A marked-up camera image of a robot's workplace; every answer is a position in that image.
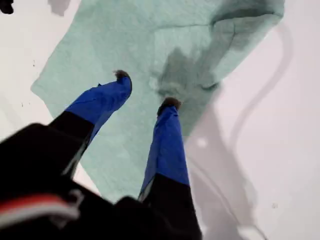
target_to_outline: green towel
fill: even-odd
[[[114,81],[114,70],[130,74],[131,97],[81,163],[109,200],[136,197],[163,97],[183,102],[187,137],[216,83],[283,13],[283,0],[83,0],[32,91],[57,117],[83,91]]]

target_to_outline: white surface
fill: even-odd
[[[186,143],[189,170],[202,168],[239,220],[253,217],[271,240],[320,239],[319,6],[316,0],[287,0],[284,20],[223,81]],[[198,188],[208,182],[193,178]],[[212,223],[208,209],[215,198],[202,188],[195,202],[207,205],[200,213]],[[231,239],[220,231],[223,237],[212,236]]]
[[[13,15],[0,14],[0,138],[52,120],[30,86],[79,2],[71,0],[64,16],[44,0],[15,0]],[[242,224],[256,220],[271,240],[320,239],[320,3],[286,5],[281,25],[223,81],[186,143],[200,224],[212,224],[204,231],[215,239],[239,239],[221,192]],[[97,191],[83,168],[76,177]]]
[[[72,0],[63,17],[61,11],[53,14],[45,0],[15,0],[14,14],[0,13],[0,139],[30,123],[51,122],[46,105],[30,87],[67,32],[79,3]],[[81,165],[74,179],[99,193]]]

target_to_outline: red stripe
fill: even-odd
[[[29,196],[18,197],[18,198],[0,203],[0,214],[12,209],[27,208],[32,205],[50,204],[50,203],[59,203],[59,204],[67,205],[66,202],[57,195],[50,194],[50,193],[34,194]]]

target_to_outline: white floor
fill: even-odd
[[[13,15],[0,14],[1,139],[52,120],[30,86],[79,2],[71,0],[64,16],[44,0],[15,0]],[[207,236],[239,239],[226,214],[232,211],[270,240],[320,239],[319,7],[317,0],[286,1],[284,20],[224,80],[186,142],[200,223],[211,225]],[[98,191],[83,168],[76,180]],[[251,232],[250,239],[261,238]]]

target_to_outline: white stripe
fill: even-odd
[[[75,207],[65,206],[61,203],[40,203],[30,207],[14,208],[0,213],[0,229],[45,215],[63,216],[75,220],[79,217],[80,212]]]

